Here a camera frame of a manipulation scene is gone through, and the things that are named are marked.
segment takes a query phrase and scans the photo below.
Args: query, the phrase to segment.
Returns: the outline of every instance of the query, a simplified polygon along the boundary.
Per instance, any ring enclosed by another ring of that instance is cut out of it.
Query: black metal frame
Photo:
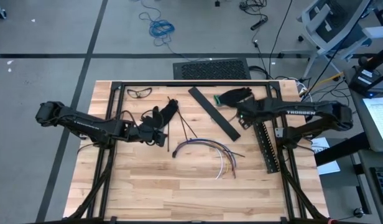
[[[112,82],[111,85],[111,91],[110,91],[110,96],[109,96],[109,102],[108,102],[108,107],[106,110],[106,119],[109,119],[111,117],[111,113],[113,112],[113,105],[114,105],[114,96],[116,94],[116,91],[119,92],[119,100],[118,100],[118,105],[117,105],[117,110],[116,110],[116,116],[118,116],[122,110],[122,103],[124,99],[124,92],[125,88],[127,86],[171,86],[171,87],[181,87],[181,86],[263,86],[266,87],[266,93],[267,97],[274,97],[272,94],[272,90],[275,91],[275,97],[282,99],[281,92],[280,92],[280,85],[279,82],[277,81],[270,81],[270,82],[263,82],[263,81],[256,81],[256,82],[246,82],[246,81],[235,81],[235,82],[221,82],[221,81],[207,81],[207,82],[202,82],[202,81],[168,81],[168,82]],[[282,120],[282,127],[287,126],[287,120],[285,118],[285,115],[281,116]],[[278,128],[277,124],[277,119],[273,119],[273,130],[275,128]],[[278,139],[276,138],[276,145],[279,146],[280,143]],[[104,214],[106,211],[106,204],[107,204],[107,199],[108,199],[108,192],[109,192],[109,184],[110,184],[110,177],[111,177],[111,171],[113,168],[113,163],[114,163],[114,152],[115,152],[115,147],[109,150],[109,156],[108,156],[108,169],[109,169],[109,175],[107,176],[106,180],[104,181],[103,185],[103,193],[101,197],[101,203],[99,206],[99,216],[98,218],[104,218]],[[277,148],[277,153],[281,153],[282,155],[282,148],[280,147]],[[93,186],[98,182],[98,179],[100,178],[100,173],[101,173],[101,168],[103,165],[103,158],[104,158],[104,151],[105,149],[100,149],[97,162],[96,162],[96,169],[95,169],[95,176],[93,179]],[[295,179],[297,185],[299,186],[299,177],[298,177],[298,170],[297,170],[297,165],[295,163],[295,158],[292,149],[288,149],[288,156],[289,156],[289,162],[290,162],[290,167],[291,167],[291,172],[292,176]],[[284,167],[280,166],[280,171],[284,172]],[[287,212],[288,212],[288,218],[292,219],[295,218],[295,214],[293,212],[293,206],[292,206],[292,198],[291,198],[291,193],[290,193],[290,187],[285,179],[284,176],[282,176],[282,182],[283,182],[283,188],[284,188],[284,196],[285,196],[285,203],[287,206]],[[307,214],[305,211],[305,206],[303,205],[302,201],[297,198],[298,200],[298,206],[299,206],[299,212],[300,212],[300,218],[307,218]],[[95,208],[95,199],[93,199],[88,207],[88,211],[86,214],[87,218],[92,218],[93,217],[93,210]],[[115,221],[115,223],[130,223],[126,221]],[[140,223],[162,223],[162,222],[140,222]],[[173,223],[190,223],[190,222],[171,222]],[[247,222],[223,222],[223,223],[247,223]],[[254,222],[254,223],[266,223],[266,224],[274,224],[274,223],[282,223],[282,222]]]

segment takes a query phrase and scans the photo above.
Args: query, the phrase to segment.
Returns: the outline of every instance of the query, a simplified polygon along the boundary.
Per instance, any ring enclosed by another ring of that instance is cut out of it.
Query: perforated metal bracket
[[[261,153],[264,157],[266,169],[268,174],[279,172],[279,163],[277,162],[274,153],[272,142],[270,141],[269,133],[267,132],[264,123],[254,124],[254,131],[257,136]]]

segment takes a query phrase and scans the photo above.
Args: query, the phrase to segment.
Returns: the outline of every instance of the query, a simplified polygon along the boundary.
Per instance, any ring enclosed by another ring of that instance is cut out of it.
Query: black rubber strip
[[[272,58],[276,58],[278,53],[273,53]],[[375,54],[354,54],[352,58],[367,57],[371,58]],[[256,54],[256,53],[185,53],[186,58],[269,58],[270,54]],[[87,58],[87,54],[0,54],[0,58]],[[302,54],[284,54],[282,58],[308,58],[309,55]],[[177,54],[92,54],[91,58],[105,58],[105,59],[158,59],[158,58],[183,58]]]
[[[86,52],[86,58],[84,59],[84,63],[81,69],[80,76],[78,77],[78,82],[74,91],[73,100],[70,105],[71,108],[76,109],[77,104],[80,100],[81,91],[85,82],[86,73],[88,71],[89,64],[91,62],[91,56],[93,53],[93,49],[95,48],[96,40],[98,38],[100,26],[102,24],[104,12],[106,10],[108,0],[103,0],[102,5],[99,10],[98,18],[96,19],[95,28],[93,29],[92,37],[90,40],[90,44],[88,46],[88,50]],[[45,221],[45,217],[47,216],[48,208],[50,205],[50,201],[52,199],[53,190],[55,188],[55,184],[57,181],[57,177],[59,175],[60,166],[62,164],[63,156],[65,153],[68,137],[70,135],[69,130],[64,129],[62,136],[60,138],[59,146],[56,151],[55,159],[53,161],[52,170],[50,171],[47,187],[45,188],[44,196],[42,197],[41,205],[37,214],[36,222]]]
[[[219,113],[218,110],[215,109],[214,106],[212,106],[212,104],[196,87],[189,89],[189,93],[233,141],[240,138],[240,134],[235,130],[235,128],[231,126],[231,124]]]

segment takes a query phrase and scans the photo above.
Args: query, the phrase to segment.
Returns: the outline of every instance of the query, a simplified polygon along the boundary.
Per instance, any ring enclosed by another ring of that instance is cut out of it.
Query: wire bundle
[[[150,22],[149,34],[150,34],[150,36],[152,36],[154,38],[153,44],[156,47],[166,45],[168,47],[169,51],[171,51],[171,53],[176,54],[176,55],[180,55],[184,59],[188,60],[189,62],[196,62],[198,60],[208,60],[206,58],[198,58],[195,60],[190,60],[189,58],[187,58],[183,54],[174,52],[171,49],[171,47],[169,46],[169,43],[171,43],[171,41],[172,41],[171,34],[175,32],[175,26],[172,23],[170,23],[168,20],[161,19],[160,9],[157,9],[157,8],[151,7],[151,6],[146,6],[144,4],[143,0],[131,0],[131,1],[134,1],[134,2],[140,1],[144,8],[153,9],[159,13],[157,18],[155,18],[155,19],[152,19],[148,12],[141,12],[139,14],[140,20]]]
[[[229,164],[231,166],[231,172],[233,173],[233,177],[236,178],[235,168],[237,167],[237,163],[236,163],[236,158],[235,158],[234,155],[244,157],[243,155],[230,151],[229,148],[227,148],[226,146],[224,146],[223,144],[221,144],[219,142],[212,141],[212,140],[209,140],[209,139],[196,138],[196,139],[190,139],[190,140],[181,142],[177,146],[177,148],[173,151],[172,157],[176,158],[178,151],[183,146],[186,146],[188,144],[206,145],[206,146],[209,146],[209,147],[213,147],[213,148],[215,148],[217,150],[217,152],[218,152],[218,154],[219,154],[219,156],[221,158],[221,168],[219,170],[218,175],[215,177],[215,179],[220,178],[222,175],[224,175],[225,173],[227,173],[229,171]],[[223,165],[224,164],[223,155],[226,158],[226,171],[225,172],[223,172],[223,167],[224,167],[224,165]]]
[[[321,98],[320,98],[319,100],[317,100],[317,101],[320,101],[320,100],[322,100],[322,99],[324,98],[324,96],[326,96],[327,94],[331,94],[331,95],[333,95],[333,96],[335,96],[335,97],[337,97],[337,98],[345,98],[345,99],[347,100],[347,106],[349,106],[349,105],[350,105],[349,97],[350,97],[351,95],[347,95],[346,93],[342,92],[342,90],[348,90],[349,88],[341,88],[341,89],[337,89],[337,88],[340,86],[340,84],[342,84],[342,83],[344,83],[344,80],[343,80],[342,82],[339,82],[339,83],[336,84],[336,85],[330,85],[330,86],[324,87],[324,88],[322,88],[322,89],[320,89],[320,90],[318,90],[318,91],[312,93],[312,94],[311,94],[311,97],[313,97],[314,95],[316,95],[316,94],[318,94],[318,93],[324,93],[324,94],[321,96]]]

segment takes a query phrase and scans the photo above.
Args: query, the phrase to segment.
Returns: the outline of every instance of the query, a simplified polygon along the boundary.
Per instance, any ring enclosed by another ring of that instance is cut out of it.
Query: yellow cable
[[[318,86],[320,86],[321,84],[323,84],[323,83],[325,83],[325,82],[328,82],[328,81],[331,81],[331,80],[333,80],[334,78],[338,78],[338,77],[340,77],[340,76],[342,76],[342,75],[343,75],[343,72],[339,72],[338,74],[333,75],[332,77],[329,77],[329,78],[327,78],[327,79],[324,79],[324,80],[318,82],[315,86],[312,86],[311,88],[309,88],[309,89],[307,89],[307,90],[301,92],[299,95],[302,96],[304,93],[307,93],[308,91],[312,90],[314,87],[318,87]]]

